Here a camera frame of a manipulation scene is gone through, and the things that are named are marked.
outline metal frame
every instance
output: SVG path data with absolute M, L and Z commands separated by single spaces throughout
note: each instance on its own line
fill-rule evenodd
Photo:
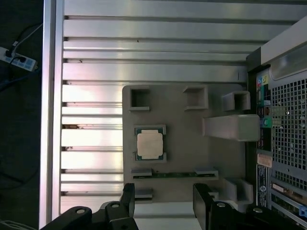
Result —
M 261 65 L 266 65 L 272 60 L 305 44 L 307 41 L 307 31 L 303 28 L 306 26 L 306 23 L 307 16 L 291 26 L 290 29 L 285 30 L 280 35 L 264 44 L 261 47 Z
M 279 4 L 244 4 L 220 2 L 189 2 L 182 1 L 122 1 L 122 0 L 66 0 L 65 11 L 69 16 L 111 16 L 111 17 L 145 17 L 168 18 L 189 21 L 212 21 L 217 19 L 233 20 L 233 23 L 244 20 L 279 22 L 292 24 L 306 14 L 307 6 Z
M 55 58 L 56 2 L 44 1 L 43 63 L 42 63 L 42 114 L 39 228 L 51 219 L 52 212 L 52 134 L 53 134 L 53 76 Z
M 61 135 L 62 135 L 62 66 L 64 2 L 57 0 L 53 114 L 52 219 L 60 213 Z

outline cable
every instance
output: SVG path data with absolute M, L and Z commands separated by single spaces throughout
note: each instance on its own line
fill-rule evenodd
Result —
M 42 23 L 36 23 L 36 24 L 30 25 L 30 26 L 27 26 L 26 28 L 24 28 L 24 29 L 20 32 L 20 34 L 17 36 L 15 42 L 14 42 L 13 45 L 10 47 L 10 49 L 7 50 L 7 51 L 5 51 L 5 56 L 7 56 L 7 57 L 9 57 L 9 58 L 12 57 L 12 53 L 16 50 L 16 46 L 20 43 L 20 39 L 22 38 L 22 36 L 24 35 L 24 33 L 25 33 L 28 29 L 30 29 L 30 28 L 32 28 L 32 27 L 35 27 L 35 26 L 41 27 L 42 25 L 43 25 Z M 39 27 L 36 28 L 33 32 L 31 32 L 30 35 L 28 35 L 25 39 L 23 39 L 22 42 L 24 42 L 24 41 L 25 41 L 26 39 L 28 39 L 32 34 L 34 34 L 34 33 L 36 32 L 36 30 L 39 29 Z
M 33 24 L 33 25 L 29 25 L 29 26 L 27 26 L 26 28 L 24 28 L 21 32 L 20 32 L 20 34 L 17 36 L 17 38 L 16 38 L 16 42 L 19 42 L 20 41 L 20 39 L 21 39 L 21 37 L 23 36 L 23 34 L 28 30 L 28 29 L 31 29 L 32 27 L 35 27 L 35 26 L 39 26 L 41 23 L 36 23 L 36 24 Z
M 23 77 L 21 77 L 21 78 L 17 78 L 17 79 L 14 79 L 14 80 L 10 80 L 10 81 L 8 81 L 8 82 L 6 82 L 6 83 L 2 83 L 2 84 L 0 84 L 0 86 L 5 86 L 5 85 L 8 85 L 8 84 L 10 84 L 10 83 L 13 83 L 13 82 L 16 82 L 16 81 L 21 81 L 21 80 L 23 80 L 23 79 L 32 77 L 32 76 L 36 75 L 37 73 L 39 73 L 40 71 L 41 71 L 41 69 L 38 69 L 38 70 L 36 70 L 36 71 L 34 71 L 34 72 L 31 72 L 31 73 L 29 73 L 29 74 L 27 74 L 27 75 L 25 75 L 25 76 L 23 76 Z
M 27 37 L 25 37 L 23 40 L 21 40 L 20 42 L 18 42 L 18 44 L 15 46 L 15 48 L 13 49 L 13 53 L 16 51 L 16 49 L 18 48 L 18 46 L 20 46 L 25 40 L 27 40 L 29 37 L 31 37 L 40 27 L 42 27 L 43 24 L 41 23 L 35 30 L 33 30 Z
M 20 187 L 24 186 L 26 183 L 28 183 L 29 181 L 31 181 L 36 176 L 36 174 L 38 172 L 39 172 L 39 168 L 37 168 L 35 170 L 35 172 L 29 178 L 27 178 L 25 181 L 23 181 L 21 184 L 13 186 L 13 187 L 0 188 L 0 190 L 12 190 L 12 189 L 20 188 Z
M 25 58 L 25 57 L 21 57 L 21 56 L 14 57 L 14 58 L 12 58 L 12 60 L 10 61 L 9 66 L 13 63 L 14 60 L 17 60 L 17 59 L 19 59 L 19 60 L 23 59 L 23 60 L 25 61 L 26 58 Z
M 0 220 L 0 223 L 9 227 L 9 228 L 12 228 L 12 229 L 18 229 L 18 230 L 36 230 L 35 228 L 32 228 L 30 226 L 27 226 L 25 224 L 22 224 L 22 223 L 18 223 L 18 222 L 14 222 L 14 221 L 11 221 L 11 220 Z

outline electronic component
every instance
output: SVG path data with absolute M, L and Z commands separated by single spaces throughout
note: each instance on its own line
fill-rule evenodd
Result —
M 287 189 L 280 185 L 277 185 L 275 183 L 272 183 L 272 188 L 278 191 L 279 193 L 289 197 L 290 199 L 307 206 L 307 198 L 305 196 L 298 194 L 291 189 Z
M 142 126 L 135 127 L 137 141 L 136 161 L 166 161 L 166 153 L 163 146 L 163 136 L 166 134 L 166 126 Z

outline gray plastic bracket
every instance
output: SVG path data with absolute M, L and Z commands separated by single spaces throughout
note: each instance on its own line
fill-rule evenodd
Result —
M 148 86 L 133 86 L 128 94 L 129 111 L 150 111 L 149 107 L 149 87 Z
M 217 171 L 215 168 L 196 168 L 194 172 L 197 175 L 214 174 L 214 177 L 210 177 L 210 179 L 211 180 L 219 179 L 219 171 Z
M 219 192 L 218 191 L 211 191 L 209 192 L 209 195 L 212 197 L 213 200 L 218 200 L 219 199 Z
M 248 91 L 234 91 L 222 96 L 224 111 L 250 109 L 250 94 Z
M 258 141 L 260 118 L 254 114 L 203 118 L 202 130 L 204 136 L 236 141 Z
M 203 110 L 209 108 L 208 89 L 206 85 L 187 86 L 183 92 L 187 96 L 185 111 Z
M 225 178 L 225 190 L 229 199 L 238 205 L 252 204 L 253 185 L 242 179 Z
M 153 171 L 151 168 L 131 169 L 131 175 L 134 176 L 152 176 Z
M 153 189 L 137 189 L 135 190 L 134 198 L 136 204 L 150 204 L 153 202 Z

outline blue connector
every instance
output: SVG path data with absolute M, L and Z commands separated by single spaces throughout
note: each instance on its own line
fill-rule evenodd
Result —
M 307 218 L 307 207 L 306 206 L 300 206 L 298 214 L 299 214 L 300 217 L 306 217 Z

